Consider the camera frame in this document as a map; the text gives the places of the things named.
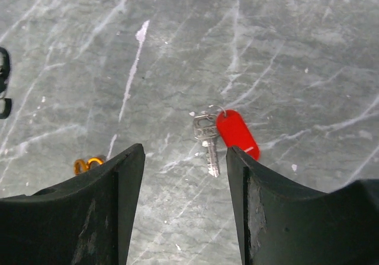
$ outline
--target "gray marble floor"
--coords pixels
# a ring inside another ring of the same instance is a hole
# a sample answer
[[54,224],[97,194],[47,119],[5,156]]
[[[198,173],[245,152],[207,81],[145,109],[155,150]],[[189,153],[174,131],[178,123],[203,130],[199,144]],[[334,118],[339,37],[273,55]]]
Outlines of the gray marble floor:
[[261,163],[332,191],[378,178],[379,0],[0,0],[12,56],[0,195],[65,181],[136,142],[147,160],[128,264],[239,264],[192,115],[238,110]]

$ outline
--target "key head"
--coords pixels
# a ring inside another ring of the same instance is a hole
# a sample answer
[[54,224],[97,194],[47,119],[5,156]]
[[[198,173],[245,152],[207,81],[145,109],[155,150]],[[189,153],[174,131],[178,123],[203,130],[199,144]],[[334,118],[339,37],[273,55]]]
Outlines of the key head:
[[216,127],[216,119],[217,116],[215,114],[196,116],[194,118],[195,138],[205,141],[218,137],[219,132]]

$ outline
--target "white vein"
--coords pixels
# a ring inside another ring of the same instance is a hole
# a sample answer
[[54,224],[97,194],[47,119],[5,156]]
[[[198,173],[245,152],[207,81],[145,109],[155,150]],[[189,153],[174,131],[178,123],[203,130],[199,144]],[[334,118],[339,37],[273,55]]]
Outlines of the white vein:
[[196,257],[198,257],[200,255],[200,253],[202,253],[204,251],[204,249],[211,243],[211,242],[214,242],[216,240],[216,238],[221,234],[221,232],[225,229],[225,227],[228,225],[228,223],[233,219],[233,215],[229,217],[229,219],[227,219],[227,221],[221,226],[221,228],[216,232],[215,235],[213,235],[211,237],[211,239],[209,240],[209,242],[207,242],[203,247],[201,247],[200,251],[198,253],[196,253],[196,255],[194,257],[192,257],[188,262],[187,262],[187,265],[191,264],[191,262],[193,262],[195,260]]
[[341,130],[343,128],[346,128],[348,126],[352,126],[353,124],[360,122],[362,120],[369,119],[371,117],[375,117],[379,115],[379,112],[374,112],[372,114],[368,114],[374,107],[376,107],[379,104],[379,94],[376,96],[375,100],[368,106],[366,110],[364,110],[359,116],[356,116],[352,119],[345,120],[340,123],[331,124],[329,126],[320,126],[315,125],[314,127],[318,130],[322,131],[329,131],[329,132],[335,132],[337,130]]
[[118,114],[118,122],[121,122],[121,119],[123,118],[124,109],[126,106],[126,101],[129,98],[131,83],[133,82],[134,76],[137,72],[137,64],[138,64],[138,61],[140,60],[140,55],[141,55],[143,43],[146,39],[146,33],[147,33],[147,29],[149,28],[149,24],[150,24],[150,20],[145,21],[142,24],[141,29],[136,33],[136,39],[139,42],[139,46],[138,46],[136,58],[133,62],[133,65],[131,66],[130,71],[129,71],[129,78],[128,78],[128,81],[126,82],[123,105],[121,106],[120,113]]
[[312,83],[308,88],[313,88],[313,87],[316,87],[316,86],[320,86],[320,85],[323,85],[323,84],[327,84],[327,83],[330,83],[331,81],[333,81],[338,75],[341,74],[341,72],[343,71],[344,68],[340,68],[340,70],[338,70],[334,75],[332,75],[329,79],[327,80],[319,80],[319,81],[316,81],[315,83]]
[[375,154],[379,151],[379,145],[366,157],[366,159],[361,163],[361,165],[351,174],[349,179],[345,182],[343,187],[350,184],[363,170],[363,168],[369,163],[369,161],[374,157]]
[[239,57],[238,57],[238,50],[237,50],[237,39],[239,37],[239,31],[238,31],[239,7],[240,7],[240,0],[236,0],[235,13],[233,17],[233,31],[234,31],[234,37],[232,40],[233,56],[232,56],[232,62],[230,66],[228,67],[228,69],[231,71],[235,71],[239,66]]
[[20,22],[24,21],[25,19],[27,19],[30,14],[37,8],[38,4],[41,2],[41,0],[37,0],[32,7],[30,7],[30,9],[28,11],[26,11],[21,17],[20,19],[18,19],[7,31],[4,32],[4,34],[0,37],[0,43],[2,41],[4,41],[4,39],[6,37],[8,37],[9,33],[12,32],[14,29],[17,28],[17,26],[19,25]]
[[109,151],[108,151],[108,155],[107,155],[107,160],[109,160],[111,158],[113,145],[114,145],[114,142],[116,141],[116,139],[117,139],[117,135],[115,134],[111,139],[111,143],[109,144]]
[[8,142],[8,139],[9,139],[9,136],[10,134],[12,133],[14,127],[16,126],[16,122],[18,120],[18,118],[20,117],[20,114],[29,98],[29,95],[30,93],[32,92],[34,86],[36,85],[38,79],[42,76],[42,74],[47,70],[47,68],[49,68],[49,66],[47,65],[49,60],[50,60],[50,56],[52,55],[53,51],[54,51],[54,47],[53,47],[54,43],[49,47],[49,52],[47,53],[47,56],[46,56],[46,60],[45,60],[45,64],[44,64],[44,68],[42,69],[42,71],[37,75],[37,77],[34,79],[34,81],[31,83],[28,91],[26,92],[25,96],[24,96],[24,99],[23,101],[21,102],[21,106],[20,106],[20,109],[17,111],[15,117],[14,117],[14,123],[12,124],[12,126],[10,127],[7,135],[4,137],[4,140],[3,140],[3,143],[1,144],[0,146],[0,155],[3,154],[4,150],[5,150],[5,147],[7,145],[7,142]]
[[262,143],[259,146],[259,148],[262,151],[266,151],[267,149],[272,149],[279,142],[282,142],[282,141],[285,141],[285,140],[297,139],[299,136],[302,136],[303,134],[309,133],[309,132],[310,132],[310,129],[301,130],[301,131],[299,131],[299,132],[297,132],[297,133],[295,133],[293,135],[288,135],[288,134],[284,133],[284,134],[280,135],[278,138],[273,139],[272,141]]
[[159,154],[162,154],[162,152],[168,147],[168,140],[169,140],[169,138],[170,138],[170,133],[168,133],[167,135],[166,135],[166,138],[165,138],[165,143],[164,144],[162,144],[160,147],[159,147],[159,149],[158,149],[158,152],[159,152]]
[[[201,182],[199,183],[199,185],[198,185],[198,187],[197,188],[199,188],[200,187],[200,185],[202,185],[203,184],[203,182],[207,179],[207,177],[208,176],[205,176],[202,180],[201,180]],[[188,209],[188,207],[190,206],[190,204],[192,204],[193,202],[194,202],[194,200],[204,191],[204,189],[205,188],[207,188],[208,187],[208,184],[209,183],[206,183],[200,190],[199,190],[199,192],[190,200],[190,201],[188,201],[186,204],[185,204],[185,206],[182,208],[182,210],[180,211],[180,213],[179,214],[177,214],[173,219],[172,219],[172,221],[175,221],[175,220],[177,220],[178,218],[180,218],[182,215],[183,215],[183,213]],[[138,255],[138,257],[136,258],[136,259],[134,259],[134,261],[132,262],[132,265],[134,264],[134,263],[136,263],[138,260],[140,260],[141,259],[141,257],[148,251],[148,250],[150,250],[150,247],[154,244],[154,243],[156,243],[158,240],[159,240],[159,238],[169,229],[169,228],[171,228],[172,226],[168,226],[167,228],[165,228],[162,232],[160,232],[160,233],[158,233],[156,236],[155,236],[155,238],[154,238],[154,240],[153,240],[153,242],[151,242],[146,248],[145,248],[145,250],[141,253],[141,254],[139,254]]]
[[259,78],[254,82],[254,84],[242,95],[240,95],[237,99],[235,99],[233,102],[229,103],[225,106],[225,108],[232,108],[242,100],[244,100],[246,97],[250,96],[251,93],[254,91],[255,87],[260,83],[261,79],[270,71],[272,65],[274,64],[274,60],[277,58],[279,52],[283,48],[285,42],[282,42],[282,45],[277,49],[277,52],[275,55],[270,59],[270,64],[267,66],[267,68],[263,71],[263,73],[259,76]]
[[5,167],[3,173],[1,174],[1,177],[0,177],[0,183],[2,183],[6,173],[7,173],[7,170],[9,168],[9,165],[12,163],[13,160],[17,159],[17,158],[20,158],[22,157],[24,154],[27,153],[27,148],[29,147],[29,145],[33,142],[38,142],[42,139],[45,139],[49,136],[52,136],[52,135],[58,135],[58,134],[61,134],[61,133],[65,133],[67,131],[70,131],[70,130],[79,130],[81,131],[82,133],[85,132],[85,129],[80,127],[80,125],[78,124],[73,124],[73,125],[70,125],[70,126],[65,126],[65,127],[60,127],[59,129],[57,130],[54,130],[52,132],[46,132],[46,133],[43,133],[42,135],[39,135],[39,136],[35,136],[27,141],[24,141],[24,142],[21,142],[19,145],[9,149],[9,151],[14,151],[15,152],[15,156],[14,157],[11,157],[11,158],[7,158],[7,159],[2,159],[1,161],[8,161],[7,163],[7,166]]
[[85,52],[89,45],[91,45],[91,43],[94,41],[94,38],[99,35],[100,32],[103,31],[104,27],[116,16],[118,15],[118,12],[123,10],[124,7],[125,7],[125,3],[126,3],[127,0],[121,0],[120,3],[114,7],[111,12],[109,12],[107,14],[107,16],[103,19],[103,21],[97,25],[93,31],[91,32],[91,34],[89,35],[87,41],[81,46],[80,50],[79,50],[79,54],[75,57],[75,59],[78,59],[82,54],[83,52]]

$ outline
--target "key ring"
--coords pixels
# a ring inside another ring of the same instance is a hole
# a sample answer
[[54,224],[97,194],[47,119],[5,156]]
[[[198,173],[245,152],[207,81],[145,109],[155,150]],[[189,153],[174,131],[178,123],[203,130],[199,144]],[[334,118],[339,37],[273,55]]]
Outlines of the key ring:
[[99,157],[92,157],[87,161],[87,163],[82,159],[78,159],[73,163],[73,172],[75,175],[79,175],[84,172],[87,172],[88,170],[91,169],[94,163],[101,165],[104,163],[104,161]]
[[208,108],[212,108],[212,107],[218,107],[218,108],[220,108],[220,109],[222,110],[222,112],[224,112],[224,118],[227,117],[226,110],[225,110],[223,107],[221,107],[221,106],[219,106],[219,105],[209,105],[209,106],[208,106]]

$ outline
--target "keychain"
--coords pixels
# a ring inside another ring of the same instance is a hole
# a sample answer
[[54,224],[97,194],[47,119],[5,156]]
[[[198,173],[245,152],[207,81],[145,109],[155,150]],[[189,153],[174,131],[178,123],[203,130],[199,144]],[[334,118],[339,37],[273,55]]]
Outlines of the keychain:
[[217,116],[216,126],[226,146],[228,148],[238,146],[252,158],[258,160],[261,152],[242,116],[237,111],[216,107],[222,110]]
[[92,157],[87,161],[87,163],[82,159],[78,159],[73,163],[73,172],[75,175],[87,172],[91,169],[94,163],[101,165],[104,163],[104,161],[99,157]]

